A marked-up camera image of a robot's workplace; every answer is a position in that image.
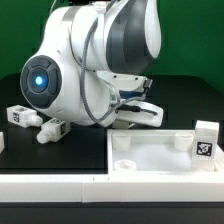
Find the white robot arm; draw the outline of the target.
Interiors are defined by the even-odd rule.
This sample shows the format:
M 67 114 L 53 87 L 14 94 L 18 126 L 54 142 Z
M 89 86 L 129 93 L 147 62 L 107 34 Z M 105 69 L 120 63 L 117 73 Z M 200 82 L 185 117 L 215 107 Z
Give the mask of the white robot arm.
M 160 48 L 157 0 L 62 7 L 22 69 L 21 91 L 39 112 L 78 125 L 158 127 L 163 109 L 144 101 L 151 80 L 141 74 Z

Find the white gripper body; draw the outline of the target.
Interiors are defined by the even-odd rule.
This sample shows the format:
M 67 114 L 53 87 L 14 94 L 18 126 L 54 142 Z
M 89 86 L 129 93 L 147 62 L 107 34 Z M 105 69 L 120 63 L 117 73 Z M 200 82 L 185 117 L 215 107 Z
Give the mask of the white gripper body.
M 135 97 L 135 100 L 118 109 L 118 120 L 153 127 L 162 124 L 163 109 L 146 101 L 146 95 L 152 85 L 151 79 L 107 71 L 98 71 L 97 75 L 118 90 L 122 101 Z

